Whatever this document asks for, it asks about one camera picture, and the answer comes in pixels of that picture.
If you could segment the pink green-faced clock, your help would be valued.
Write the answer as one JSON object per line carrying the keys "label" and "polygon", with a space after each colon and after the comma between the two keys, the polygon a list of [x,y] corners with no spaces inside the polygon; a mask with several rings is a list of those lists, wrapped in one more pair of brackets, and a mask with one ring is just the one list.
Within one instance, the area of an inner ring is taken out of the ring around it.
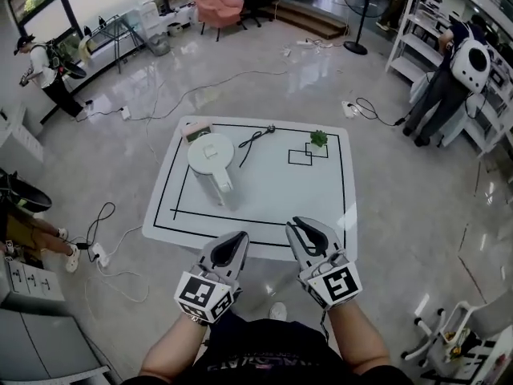
{"label": "pink green-faced clock", "polygon": [[210,134],[212,125],[206,121],[187,123],[181,128],[181,135],[187,144],[193,143],[199,137]]}

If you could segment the person's right forearm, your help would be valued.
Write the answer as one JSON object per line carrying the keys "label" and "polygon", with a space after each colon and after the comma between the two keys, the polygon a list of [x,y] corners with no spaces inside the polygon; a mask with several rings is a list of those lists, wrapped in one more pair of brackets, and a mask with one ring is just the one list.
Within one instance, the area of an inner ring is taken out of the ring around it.
{"label": "person's right forearm", "polygon": [[392,365],[382,336],[355,300],[332,308],[328,316],[340,355],[354,373]]}

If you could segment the gray bin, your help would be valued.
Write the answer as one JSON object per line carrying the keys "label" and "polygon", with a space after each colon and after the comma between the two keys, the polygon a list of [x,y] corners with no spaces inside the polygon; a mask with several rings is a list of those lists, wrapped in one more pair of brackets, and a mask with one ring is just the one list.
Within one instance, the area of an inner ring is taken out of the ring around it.
{"label": "gray bin", "polygon": [[167,33],[164,32],[151,36],[147,40],[147,48],[156,57],[166,55],[171,50]]}

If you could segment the white rolling stool frame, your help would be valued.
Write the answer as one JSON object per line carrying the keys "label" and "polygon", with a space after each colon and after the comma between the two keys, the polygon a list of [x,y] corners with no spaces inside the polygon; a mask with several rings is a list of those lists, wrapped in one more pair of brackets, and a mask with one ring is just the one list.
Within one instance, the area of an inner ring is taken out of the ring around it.
{"label": "white rolling stool frame", "polygon": [[513,341],[513,304],[505,297],[484,306],[458,302],[451,312],[440,308],[434,326],[417,316],[414,325],[423,333],[422,341],[401,359],[416,360],[420,367],[432,367],[442,376],[451,376],[463,368],[465,360],[479,354],[489,355],[486,344],[497,344],[501,334]]}

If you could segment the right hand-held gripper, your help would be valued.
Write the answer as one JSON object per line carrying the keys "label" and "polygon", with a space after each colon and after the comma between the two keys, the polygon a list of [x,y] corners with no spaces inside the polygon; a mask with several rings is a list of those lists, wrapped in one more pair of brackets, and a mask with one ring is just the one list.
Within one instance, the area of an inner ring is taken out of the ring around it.
{"label": "right hand-held gripper", "polygon": [[285,234],[301,269],[298,280],[323,310],[362,292],[356,265],[341,253],[342,243],[333,229],[313,218],[295,216],[286,223]]}

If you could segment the black dome backpack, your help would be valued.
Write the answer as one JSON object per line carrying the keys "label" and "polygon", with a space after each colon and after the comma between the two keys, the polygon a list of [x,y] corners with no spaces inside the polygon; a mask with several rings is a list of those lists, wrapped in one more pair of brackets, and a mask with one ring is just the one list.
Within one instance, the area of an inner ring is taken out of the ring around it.
{"label": "black dome backpack", "polygon": [[0,205],[10,204],[31,213],[46,212],[52,200],[41,190],[26,183],[16,172],[0,168]]}

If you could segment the person's left forearm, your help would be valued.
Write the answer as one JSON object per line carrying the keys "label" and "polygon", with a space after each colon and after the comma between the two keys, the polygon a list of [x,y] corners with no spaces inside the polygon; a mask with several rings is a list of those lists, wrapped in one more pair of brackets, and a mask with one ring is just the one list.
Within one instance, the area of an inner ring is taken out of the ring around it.
{"label": "person's left forearm", "polygon": [[144,358],[139,376],[150,376],[171,384],[189,368],[200,350],[207,327],[186,314],[173,323]]}

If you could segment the white tower appliance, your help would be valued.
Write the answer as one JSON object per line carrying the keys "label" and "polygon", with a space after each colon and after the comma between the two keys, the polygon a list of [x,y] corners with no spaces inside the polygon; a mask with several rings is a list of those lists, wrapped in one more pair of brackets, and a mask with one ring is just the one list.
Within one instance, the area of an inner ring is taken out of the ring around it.
{"label": "white tower appliance", "polygon": [[139,7],[139,23],[146,40],[162,33],[159,11],[154,2],[145,2]]}

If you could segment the wooden steps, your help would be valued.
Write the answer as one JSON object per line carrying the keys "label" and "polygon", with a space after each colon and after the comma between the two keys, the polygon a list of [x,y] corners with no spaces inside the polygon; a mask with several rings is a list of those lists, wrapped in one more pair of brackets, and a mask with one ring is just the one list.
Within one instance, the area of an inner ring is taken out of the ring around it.
{"label": "wooden steps", "polygon": [[350,31],[347,22],[317,11],[316,7],[292,0],[278,0],[273,9],[273,17],[325,40],[346,36]]}

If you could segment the white low cabinet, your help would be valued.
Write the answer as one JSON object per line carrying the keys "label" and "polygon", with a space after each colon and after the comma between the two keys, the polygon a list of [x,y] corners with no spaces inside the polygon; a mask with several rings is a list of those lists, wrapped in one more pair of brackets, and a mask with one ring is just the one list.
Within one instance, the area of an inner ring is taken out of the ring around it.
{"label": "white low cabinet", "polygon": [[43,146],[25,127],[26,107],[16,111],[0,110],[0,168],[17,172],[29,180],[38,177],[43,166]]}

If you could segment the metal drying rack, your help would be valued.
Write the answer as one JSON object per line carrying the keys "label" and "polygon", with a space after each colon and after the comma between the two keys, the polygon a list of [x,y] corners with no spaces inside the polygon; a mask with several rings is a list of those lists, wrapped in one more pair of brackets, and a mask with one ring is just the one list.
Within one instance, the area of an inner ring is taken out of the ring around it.
{"label": "metal drying rack", "polygon": [[99,18],[99,26],[84,35],[85,47],[93,59],[111,51],[114,63],[121,72],[121,62],[126,55],[145,47],[143,37],[129,24],[124,15],[114,15],[108,20]]}

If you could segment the white shelf unit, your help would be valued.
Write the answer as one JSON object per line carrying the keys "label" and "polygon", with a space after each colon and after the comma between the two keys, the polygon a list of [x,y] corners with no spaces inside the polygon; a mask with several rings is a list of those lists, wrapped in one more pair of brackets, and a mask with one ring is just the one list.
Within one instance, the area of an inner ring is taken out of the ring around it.
{"label": "white shelf unit", "polygon": [[482,154],[490,152],[501,139],[513,147],[513,0],[407,0],[386,69],[394,69],[420,88],[430,76],[408,59],[405,48],[411,48],[437,69],[443,56],[414,30],[420,28],[438,39],[452,24],[465,22],[473,14],[490,18],[487,31],[502,30],[504,42],[493,40],[491,74],[481,94],[473,94],[440,130],[440,143],[447,146],[460,132],[467,132]]}

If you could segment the gray cabinet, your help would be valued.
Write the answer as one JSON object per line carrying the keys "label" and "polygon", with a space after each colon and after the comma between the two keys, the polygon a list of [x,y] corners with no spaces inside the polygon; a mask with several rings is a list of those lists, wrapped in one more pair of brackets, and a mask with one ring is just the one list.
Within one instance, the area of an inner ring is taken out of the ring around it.
{"label": "gray cabinet", "polygon": [[74,318],[0,309],[0,385],[120,385]]}

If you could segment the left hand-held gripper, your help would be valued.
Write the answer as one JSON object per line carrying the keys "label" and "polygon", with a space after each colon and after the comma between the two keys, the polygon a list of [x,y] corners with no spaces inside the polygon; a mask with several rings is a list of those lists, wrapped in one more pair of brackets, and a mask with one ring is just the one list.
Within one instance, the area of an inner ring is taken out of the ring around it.
{"label": "left hand-held gripper", "polygon": [[236,301],[238,277],[244,268],[249,247],[245,231],[223,234],[202,249],[198,274],[184,271],[174,299],[190,317],[207,324],[216,323]]}

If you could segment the white backpack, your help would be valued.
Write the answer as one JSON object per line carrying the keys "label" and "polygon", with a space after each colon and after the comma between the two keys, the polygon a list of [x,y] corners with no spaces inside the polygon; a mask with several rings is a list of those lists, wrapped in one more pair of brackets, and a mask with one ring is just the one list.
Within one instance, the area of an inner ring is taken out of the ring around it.
{"label": "white backpack", "polygon": [[452,55],[450,70],[454,78],[470,92],[481,93],[491,70],[487,47],[473,38],[465,39]]}

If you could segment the small green potted plant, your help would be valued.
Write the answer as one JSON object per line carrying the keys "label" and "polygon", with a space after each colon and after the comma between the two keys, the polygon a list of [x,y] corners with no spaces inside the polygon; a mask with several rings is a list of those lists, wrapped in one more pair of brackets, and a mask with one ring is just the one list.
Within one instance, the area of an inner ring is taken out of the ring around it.
{"label": "small green potted plant", "polygon": [[310,150],[314,155],[321,155],[327,151],[328,136],[322,130],[316,130],[310,133]]}

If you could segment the person's black t-shirt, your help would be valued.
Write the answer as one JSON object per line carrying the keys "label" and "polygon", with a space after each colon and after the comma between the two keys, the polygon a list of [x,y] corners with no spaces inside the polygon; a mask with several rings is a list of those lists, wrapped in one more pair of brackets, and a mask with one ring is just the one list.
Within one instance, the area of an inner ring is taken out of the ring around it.
{"label": "person's black t-shirt", "polygon": [[230,317],[171,384],[141,375],[123,385],[414,385],[394,366],[356,374],[317,330],[299,322]]}

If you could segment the white electric kettle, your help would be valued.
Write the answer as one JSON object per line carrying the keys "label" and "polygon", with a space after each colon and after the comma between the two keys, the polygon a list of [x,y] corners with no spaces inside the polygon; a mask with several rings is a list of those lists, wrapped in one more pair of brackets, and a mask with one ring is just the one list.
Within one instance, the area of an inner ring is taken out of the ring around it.
{"label": "white electric kettle", "polygon": [[201,136],[189,146],[189,168],[214,205],[221,201],[240,199],[232,169],[234,156],[233,142],[219,133]]}

